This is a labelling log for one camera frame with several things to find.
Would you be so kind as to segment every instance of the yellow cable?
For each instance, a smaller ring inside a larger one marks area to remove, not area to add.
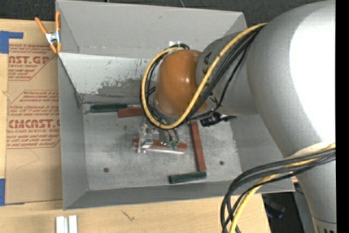
[[[212,73],[213,69],[215,68],[215,66],[217,65],[217,63],[219,62],[219,60],[221,59],[221,57],[238,41],[240,40],[242,37],[244,37],[246,34],[252,32],[253,30],[261,27],[261,26],[264,26],[266,25],[266,23],[260,23],[259,25],[255,25],[255,26],[252,26],[246,30],[244,30],[243,32],[239,33],[236,37],[234,37],[221,51],[220,53],[218,54],[218,56],[215,58],[215,60],[212,62],[212,64],[210,65],[210,67],[208,68],[205,76],[203,77],[199,87],[197,88],[191,102],[189,103],[187,109],[185,110],[185,112],[179,117],[178,120],[176,120],[174,123],[171,123],[171,124],[162,124],[160,122],[158,122],[153,116],[152,114],[150,113],[149,109],[148,109],[148,105],[147,105],[147,102],[146,102],[146,81],[147,81],[147,76],[148,76],[148,73],[152,67],[152,65],[155,63],[155,61],[160,57],[162,56],[163,54],[165,53],[168,53],[172,50],[175,50],[175,49],[180,49],[180,48],[171,48],[171,49],[167,49],[167,50],[164,50],[162,51],[161,53],[159,53],[157,56],[155,56],[153,58],[153,60],[150,62],[150,64],[148,65],[146,71],[145,71],[145,74],[144,74],[144,77],[143,77],[143,80],[142,80],[142,85],[141,85],[141,97],[142,97],[142,104],[143,104],[143,108],[144,108],[144,111],[147,115],[147,117],[149,118],[149,120],[157,127],[159,128],[162,128],[162,129],[173,129],[175,128],[176,126],[178,126],[179,124],[181,124],[184,119],[187,117],[187,115],[190,113],[191,109],[194,107],[195,103],[197,102],[199,96],[200,96],[200,93],[201,91],[203,90],[203,88],[205,87],[206,85],[206,82],[210,76],[210,74]]]
[[[328,147],[318,151],[318,152],[322,152],[322,151],[327,151],[327,150],[331,150],[332,148],[336,148],[336,144],[331,144],[329,145]],[[292,163],[292,164],[288,164],[286,166],[284,166],[284,168],[287,168],[287,167],[293,167],[293,166],[302,166],[302,165],[305,165],[309,162],[312,162],[316,160],[316,158],[314,159],[309,159],[309,160],[304,160],[304,161],[301,161],[301,162],[295,162],[295,163]],[[273,178],[275,178],[276,176],[279,176],[280,174],[275,174],[275,175],[270,175],[270,176],[266,176],[264,178],[262,178],[261,180],[259,180],[256,184],[260,184],[260,183],[263,183],[263,182],[267,182],[267,181],[270,181],[272,180]],[[239,203],[239,205],[237,206],[236,208],[236,211],[235,211],[235,215],[234,215],[234,218],[233,218],[233,221],[231,223],[231,226],[230,226],[230,230],[229,230],[229,233],[234,233],[235,232],[235,229],[236,229],[236,226],[237,226],[237,223],[238,223],[238,219],[239,217],[241,216],[241,213],[242,211],[244,210],[244,207],[246,206],[247,202],[249,201],[249,199],[256,193],[257,190],[259,190],[262,186],[259,186],[259,187],[255,187],[254,189],[250,190],[246,195],[245,197],[243,197],[243,199],[241,200],[241,202]]]

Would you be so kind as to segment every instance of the metal bracket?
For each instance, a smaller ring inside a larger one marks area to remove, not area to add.
[[[56,233],[77,233],[77,216],[56,217]]]

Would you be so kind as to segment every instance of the orange clip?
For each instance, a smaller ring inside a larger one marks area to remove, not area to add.
[[[51,50],[54,53],[61,52],[62,43],[61,43],[61,13],[59,11],[56,12],[56,31],[53,33],[48,33],[43,23],[40,21],[38,17],[35,17],[35,21],[39,25],[40,30],[46,36],[47,41],[50,43]],[[54,46],[53,41],[57,41],[57,47]]]

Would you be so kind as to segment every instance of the cable bundle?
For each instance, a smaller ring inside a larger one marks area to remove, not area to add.
[[[261,23],[259,25],[252,26],[244,30],[243,32],[239,33],[236,37],[234,37],[220,51],[218,56],[215,58],[215,60],[211,63],[210,67],[208,68],[205,76],[203,77],[200,85],[197,88],[197,91],[195,92],[191,102],[189,103],[189,106],[187,107],[186,111],[179,117],[179,119],[177,119],[174,123],[171,123],[171,124],[168,124],[168,122],[164,123],[161,117],[159,117],[159,114],[154,112],[155,111],[154,108],[151,108],[151,106],[149,106],[149,95],[155,91],[155,87],[150,88],[149,85],[151,82],[153,71],[155,67],[161,62],[161,60],[170,52],[181,50],[185,47],[184,45],[180,44],[178,46],[171,47],[157,54],[148,65],[145,71],[144,77],[142,79],[142,85],[141,85],[142,106],[149,120],[155,126],[164,130],[169,130],[169,129],[174,129],[184,123],[189,123],[193,120],[197,120],[198,118],[210,116],[221,105],[225,92],[228,88],[228,85],[230,81],[233,79],[237,69],[241,65],[248,47],[250,46],[251,42],[253,41],[257,33],[262,29],[264,25],[266,25],[266,23]],[[234,61],[236,61],[237,58],[239,58],[239,61],[237,62],[236,66],[233,69],[233,72],[229,77],[229,80],[223,90],[222,96],[220,97],[220,100],[217,106],[214,109],[211,109],[210,111],[200,116],[194,117],[194,114],[197,113],[199,108],[205,103],[206,99],[212,93],[212,90],[214,89],[214,87],[217,85],[217,83],[223,77],[223,75],[225,75],[226,71],[229,69],[231,64]],[[223,59],[223,61],[218,67],[218,63],[220,62],[221,59]],[[211,77],[212,72],[216,68],[218,68],[216,71],[216,74]]]
[[[234,231],[239,233],[240,230],[237,226],[237,220],[241,215],[241,212],[251,198],[264,184],[281,181],[303,172],[306,172],[316,166],[326,164],[335,160],[335,144],[328,146],[326,149],[313,153],[310,155],[285,159],[279,162],[269,163],[252,168],[241,175],[239,175],[229,186],[229,189],[224,196],[221,204],[220,219],[222,225],[222,232],[228,233],[227,225],[231,221],[231,227],[229,233]],[[231,207],[231,196],[242,185],[259,180],[252,187],[248,188],[238,198],[233,207]],[[228,210],[228,217],[225,217],[225,210]]]

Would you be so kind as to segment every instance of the blue tape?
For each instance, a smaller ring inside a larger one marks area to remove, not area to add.
[[[5,206],[5,179],[0,178],[0,206]]]
[[[23,32],[0,31],[0,53],[9,53],[9,39],[23,39]]]

